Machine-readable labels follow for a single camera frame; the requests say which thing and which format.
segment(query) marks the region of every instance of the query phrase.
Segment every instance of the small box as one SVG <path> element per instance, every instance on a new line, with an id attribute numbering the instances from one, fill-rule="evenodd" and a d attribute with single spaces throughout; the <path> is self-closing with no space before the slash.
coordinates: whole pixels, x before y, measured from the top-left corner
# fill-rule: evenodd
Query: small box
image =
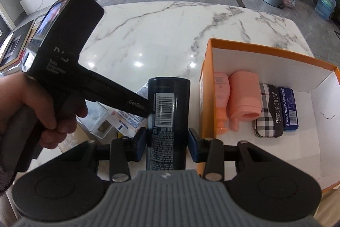
<path id="1" fill-rule="evenodd" d="M 255 120 L 255 134 L 261 138 L 278 138 L 284 131 L 282 108 L 278 89 L 270 84 L 260 83 L 262 110 Z"/>
<path id="2" fill-rule="evenodd" d="M 86 100 L 88 115 L 78 120 L 91 132 L 91 134 L 103 139 L 111 130 L 112 125 L 106 120 L 110 115 L 108 110 L 99 102 Z"/>
<path id="3" fill-rule="evenodd" d="M 298 109 L 299 128 L 264 140 L 254 134 L 251 122 L 240 122 L 239 131 L 216 134 L 214 72 L 231 76 L 236 71 L 258 74 L 259 82 L 291 88 Z M 340 71 L 318 59 L 290 51 L 210 39 L 200 78 L 201 137 L 237 145 L 247 140 L 288 162 L 317 180 L 323 192 L 340 182 Z M 288 90 L 285 95 L 292 95 Z M 236 175 L 235 165 L 225 163 L 225 179 Z"/>
<path id="4" fill-rule="evenodd" d="M 283 130 L 295 131 L 299 128 L 298 114 L 296 111 L 296 104 L 294 92 L 290 88 L 278 88 L 280 95 L 282 117 L 283 117 Z"/>
<path id="5" fill-rule="evenodd" d="M 137 94 L 147 99 L 149 84 L 146 83 L 141 87 Z M 124 111 L 115 109 L 110 116 L 107 117 L 107 121 L 116 128 L 123 136 L 133 138 L 141 127 L 146 127 L 147 119 L 138 117 L 133 114 L 129 114 Z"/>

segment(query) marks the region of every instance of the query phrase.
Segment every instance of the plaid case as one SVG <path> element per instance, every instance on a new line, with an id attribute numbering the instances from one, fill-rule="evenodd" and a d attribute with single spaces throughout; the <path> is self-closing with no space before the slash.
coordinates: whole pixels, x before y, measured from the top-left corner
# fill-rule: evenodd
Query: plaid case
<path id="1" fill-rule="evenodd" d="M 259 137 L 274 137 L 274 120 L 269 112 L 269 87 L 260 83 L 262 110 L 260 117 L 255 122 L 256 134 Z"/>

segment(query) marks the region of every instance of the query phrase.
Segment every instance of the framed photo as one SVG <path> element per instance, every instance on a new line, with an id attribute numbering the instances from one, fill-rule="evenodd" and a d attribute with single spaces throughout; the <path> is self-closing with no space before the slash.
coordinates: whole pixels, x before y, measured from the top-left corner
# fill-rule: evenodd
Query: framed photo
<path id="1" fill-rule="evenodd" d="M 39 17 L 37 17 L 37 18 L 35 19 L 34 24 L 33 24 L 33 27 L 32 27 L 32 29 L 31 29 L 31 32 L 30 32 L 30 34 L 29 34 L 29 36 L 28 36 L 28 39 L 27 39 L 27 42 L 26 42 L 26 43 L 29 43 L 29 42 L 31 41 L 31 39 L 33 38 L 34 33 L 35 33 L 36 30 L 38 29 L 38 26 L 39 26 L 39 24 L 42 22 L 42 20 L 44 19 L 44 17 L 45 17 L 45 14 L 42 15 L 42 16 L 39 16 Z"/>
<path id="2" fill-rule="evenodd" d="M 0 49 L 0 70 L 7 68 L 20 59 L 32 30 L 33 22 L 30 21 L 13 31 L 4 41 Z"/>

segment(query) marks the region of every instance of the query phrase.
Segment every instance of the finger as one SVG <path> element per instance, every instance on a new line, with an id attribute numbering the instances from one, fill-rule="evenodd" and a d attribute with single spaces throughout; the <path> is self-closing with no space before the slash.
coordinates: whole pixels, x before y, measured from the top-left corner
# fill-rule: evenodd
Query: finger
<path id="1" fill-rule="evenodd" d="M 77 120 L 74 118 L 63 119 L 57 125 L 59 133 L 73 133 L 77 128 Z"/>
<path id="2" fill-rule="evenodd" d="M 88 114 L 88 109 L 87 109 L 87 106 L 86 104 L 84 103 L 84 106 L 80 107 L 76 112 L 75 114 L 80 117 L 80 118 L 84 118 L 87 116 Z"/>
<path id="3" fill-rule="evenodd" d="M 57 126 L 54 115 L 53 99 L 36 81 L 24 77 L 19 98 L 22 103 L 31 107 L 40 122 L 50 130 Z"/>
<path id="4" fill-rule="evenodd" d="M 41 139 L 39 141 L 39 144 L 42 146 L 42 147 L 45 147 L 47 149 L 55 149 L 58 147 L 58 144 L 57 143 L 45 143 L 43 142 Z"/>
<path id="5" fill-rule="evenodd" d="M 40 140 L 46 144 L 60 144 L 65 140 L 66 136 L 66 133 L 59 133 L 55 130 L 45 130 L 41 134 Z"/>
<path id="6" fill-rule="evenodd" d="M 7 128 L 7 122 L 0 120 L 0 134 L 5 133 Z"/>

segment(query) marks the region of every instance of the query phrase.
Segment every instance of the gray gripper base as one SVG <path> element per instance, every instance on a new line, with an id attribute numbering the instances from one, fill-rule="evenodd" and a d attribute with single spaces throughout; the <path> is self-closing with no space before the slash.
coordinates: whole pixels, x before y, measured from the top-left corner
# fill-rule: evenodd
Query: gray gripper base
<path id="1" fill-rule="evenodd" d="M 14 226 L 321 227 L 312 216 L 289 223 L 257 218 L 239 208 L 223 184 L 203 180 L 195 170 L 168 171 L 168 178 L 164 173 L 140 171 L 131 181 L 111 184 L 94 209 L 73 220 L 43 223 L 23 218 Z"/>

